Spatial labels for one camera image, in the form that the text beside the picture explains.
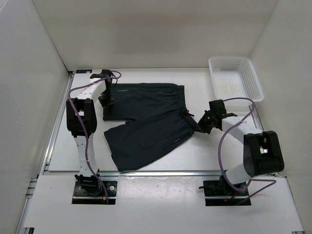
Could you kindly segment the dark navy sport shorts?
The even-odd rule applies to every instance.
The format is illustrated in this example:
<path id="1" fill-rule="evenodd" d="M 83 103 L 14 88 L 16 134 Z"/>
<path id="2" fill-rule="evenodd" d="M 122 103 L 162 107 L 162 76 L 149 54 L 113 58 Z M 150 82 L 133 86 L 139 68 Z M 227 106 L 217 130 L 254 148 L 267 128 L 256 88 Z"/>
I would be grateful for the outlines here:
<path id="1" fill-rule="evenodd" d="M 125 124 L 104 132 L 119 171 L 133 171 L 166 156 L 187 141 L 197 123 L 185 103 L 185 87 L 173 83 L 128 83 L 111 88 L 116 102 L 104 121 Z"/>

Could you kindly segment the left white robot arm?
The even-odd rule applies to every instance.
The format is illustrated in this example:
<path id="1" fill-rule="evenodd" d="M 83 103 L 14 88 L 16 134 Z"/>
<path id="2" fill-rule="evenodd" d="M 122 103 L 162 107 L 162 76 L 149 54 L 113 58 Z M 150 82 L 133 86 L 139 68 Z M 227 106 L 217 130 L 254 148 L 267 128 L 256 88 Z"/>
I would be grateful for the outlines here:
<path id="1" fill-rule="evenodd" d="M 66 125 L 76 143 L 80 165 L 79 174 L 75 178 L 85 185 L 86 191 L 91 195 L 97 195 L 102 190 L 93 146 L 98 125 L 95 103 L 99 101 L 103 108 L 114 104 L 115 100 L 111 95 L 113 79 L 94 75 L 88 84 L 72 88 L 66 101 Z"/>

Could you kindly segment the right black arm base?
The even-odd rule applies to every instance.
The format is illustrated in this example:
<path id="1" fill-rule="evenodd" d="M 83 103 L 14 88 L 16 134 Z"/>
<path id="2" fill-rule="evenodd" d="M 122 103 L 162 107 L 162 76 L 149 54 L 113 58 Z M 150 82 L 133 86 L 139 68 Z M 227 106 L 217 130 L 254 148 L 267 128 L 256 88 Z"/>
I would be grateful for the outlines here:
<path id="1" fill-rule="evenodd" d="M 251 206 L 248 190 L 238 192 L 219 180 L 204 180 L 199 189 L 204 192 L 205 206 Z"/>

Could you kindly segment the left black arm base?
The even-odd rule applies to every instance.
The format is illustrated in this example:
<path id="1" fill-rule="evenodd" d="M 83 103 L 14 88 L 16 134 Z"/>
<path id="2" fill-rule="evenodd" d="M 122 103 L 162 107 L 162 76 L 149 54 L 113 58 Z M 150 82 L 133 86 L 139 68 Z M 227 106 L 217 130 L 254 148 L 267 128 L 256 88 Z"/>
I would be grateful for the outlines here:
<path id="1" fill-rule="evenodd" d="M 94 177 L 85 179 L 75 175 L 75 179 L 72 204 L 115 205 L 117 181 L 103 180 L 104 189 Z"/>

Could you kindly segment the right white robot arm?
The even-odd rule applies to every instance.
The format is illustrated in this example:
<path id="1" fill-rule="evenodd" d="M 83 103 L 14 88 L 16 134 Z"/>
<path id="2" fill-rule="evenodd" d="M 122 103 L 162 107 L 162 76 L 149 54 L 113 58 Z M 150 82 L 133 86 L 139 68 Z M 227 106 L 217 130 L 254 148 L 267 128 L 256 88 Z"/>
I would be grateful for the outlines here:
<path id="1" fill-rule="evenodd" d="M 233 113 L 205 111 L 198 123 L 200 131 L 210 134 L 213 128 L 224 132 L 218 144 L 217 157 L 221 169 L 219 190 L 230 195 L 235 190 L 242 192 L 239 185 L 257 176 L 281 172 L 285 164 L 277 133 L 262 131 Z M 221 150 L 226 135 L 233 136 L 243 145 L 243 162 L 230 170 L 224 170 Z"/>

